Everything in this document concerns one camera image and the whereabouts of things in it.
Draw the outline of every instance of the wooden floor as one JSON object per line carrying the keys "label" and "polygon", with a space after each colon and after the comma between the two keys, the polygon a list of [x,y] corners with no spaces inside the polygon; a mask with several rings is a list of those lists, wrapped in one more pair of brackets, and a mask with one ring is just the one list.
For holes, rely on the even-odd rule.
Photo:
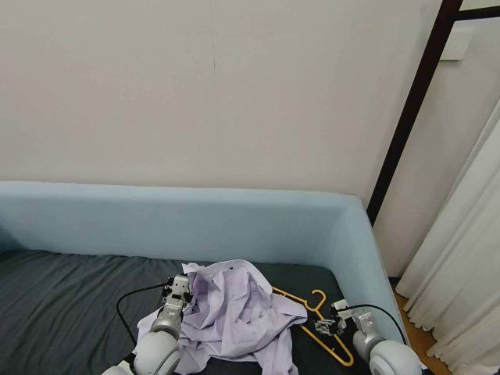
{"label": "wooden floor", "polygon": [[412,343],[412,348],[420,357],[420,361],[424,363],[435,375],[450,375],[450,372],[446,365],[435,357],[427,357],[425,352],[430,348],[436,341],[432,337],[430,332],[425,330],[417,329],[413,324],[409,322],[406,312],[403,311],[403,306],[408,301],[402,295],[394,292],[396,297],[396,302],[398,303],[399,310],[403,317],[403,323],[405,324],[406,332],[408,333],[409,340]]}

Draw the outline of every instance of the dark wooden door frame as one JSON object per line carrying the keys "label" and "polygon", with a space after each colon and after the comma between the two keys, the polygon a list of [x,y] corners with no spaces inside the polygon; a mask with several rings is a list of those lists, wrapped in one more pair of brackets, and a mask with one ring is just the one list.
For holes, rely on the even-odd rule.
{"label": "dark wooden door frame", "polygon": [[429,89],[432,77],[438,67],[441,53],[452,31],[455,21],[479,20],[500,17],[500,5],[480,9],[460,10],[463,0],[443,0],[436,20],[430,32],[429,40],[423,51],[422,59],[416,71],[415,78],[409,89],[408,97],[399,117],[398,125],[387,150],[384,164],[373,189],[372,197],[366,213],[372,225],[375,224],[380,207],[388,192],[392,177],[396,171],[406,142],[419,114],[420,107]]}

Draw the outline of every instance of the orange clothes hanger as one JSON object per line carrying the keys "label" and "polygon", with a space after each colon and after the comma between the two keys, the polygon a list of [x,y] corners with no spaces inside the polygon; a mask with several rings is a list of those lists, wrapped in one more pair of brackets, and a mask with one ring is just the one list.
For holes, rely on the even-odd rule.
{"label": "orange clothes hanger", "polygon": [[[321,301],[318,303],[316,307],[311,307],[309,306],[309,303],[307,302],[306,299],[297,297],[296,295],[292,295],[288,293],[287,291],[282,291],[281,289],[278,289],[277,287],[273,287],[273,291],[278,293],[279,295],[283,295],[285,297],[288,297],[290,299],[294,299],[295,301],[301,302],[306,309],[308,309],[310,312],[316,313],[316,315],[323,320],[324,317],[321,315],[320,312],[320,307],[323,305],[323,303],[327,300],[327,296],[324,294],[323,291],[320,289],[315,289],[312,291],[312,293],[319,294],[321,295]],[[325,349],[332,357],[334,357],[338,362],[340,362],[342,365],[349,367],[352,366],[354,363],[354,358],[352,357],[351,352],[345,347],[345,344],[342,342],[342,340],[335,334],[335,340],[337,340],[338,344],[344,349],[344,352],[348,355],[349,360],[346,362],[344,361],[341,357],[339,357],[332,348],[328,348],[328,346],[322,342],[313,332],[307,329],[304,325],[301,324],[300,326],[315,342],[317,342],[323,349]]]}

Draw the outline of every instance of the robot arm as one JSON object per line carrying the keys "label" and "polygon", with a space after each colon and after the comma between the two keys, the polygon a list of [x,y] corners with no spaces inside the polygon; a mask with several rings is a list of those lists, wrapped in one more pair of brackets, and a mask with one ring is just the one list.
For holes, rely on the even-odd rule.
{"label": "robot arm", "polygon": [[328,336],[342,334],[347,327],[345,321],[353,318],[358,328],[352,338],[353,345],[359,356],[369,363],[373,375],[422,375],[418,355],[401,342],[383,338],[371,312],[351,313],[344,299],[335,302],[331,312],[333,319],[316,322],[316,331]]}
{"label": "robot arm", "polygon": [[180,361],[177,340],[180,335],[182,310],[191,301],[189,280],[184,275],[170,277],[163,289],[164,306],[151,330],[118,365],[102,375],[170,375]]}

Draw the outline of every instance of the black cable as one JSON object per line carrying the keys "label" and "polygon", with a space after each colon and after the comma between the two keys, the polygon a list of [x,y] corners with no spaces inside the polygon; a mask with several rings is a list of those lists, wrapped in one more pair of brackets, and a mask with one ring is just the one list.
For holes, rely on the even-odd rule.
{"label": "black cable", "polygon": [[128,326],[127,324],[127,321],[125,320],[125,318],[123,317],[123,314],[122,312],[120,311],[120,302],[123,301],[123,299],[125,297],[128,297],[129,295],[133,295],[135,293],[139,293],[141,291],[148,291],[150,289],[155,289],[155,288],[160,288],[160,287],[165,287],[167,285],[167,283],[163,283],[163,284],[158,284],[158,285],[153,285],[152,287],[142,287],[141,289],[136,289],[135,291],[129,291],[128,293],[122,295],[120,297],[120,299],[118,300],[118,302],[116,303],[116,313],[118,314],[118,316],[120,317],[123,325],[125,326],[125,329],[127,330],[127,333],[128,335],[130,336],[130,339],[132,340],[132,342],[134,343],[134,346],[138,344],[138,342],[135,340],[135,337],[134,337],[134,334],[132,333],[132,330],[130,329],[130,327]]}
{"label": "black cable", "polygon": [[401,338],[403,339],[403,343],[405,345],[406,344],[406,339],[405,339],[405,335],[403,334],[403,331],[401,329],[401,327],[399,326],[398,322],[396,321],[396,319],[394,319],[394,317],[387,311],[385,311],[384,309],[382,309],[381,307],[379,306],[375,306],[375,305],[370,305],[368,303],[366,304],[363,304],[363,305],[354,305],[354,306],[349,306],[349,307],[346,307],[345,309],[338,309],[337,311],[348,311],[348,310],[352,310],[352,309],[357,309],[359,307],[373,307],[374,309],[377,309],[377,310],[380,310],[382,311],[383,313],[386,313],[391,319],[392,321],[394,322],[394,324],[396,325],[396,327],[398,328],[398,331],[399,331],[399,334],[401,335]]}

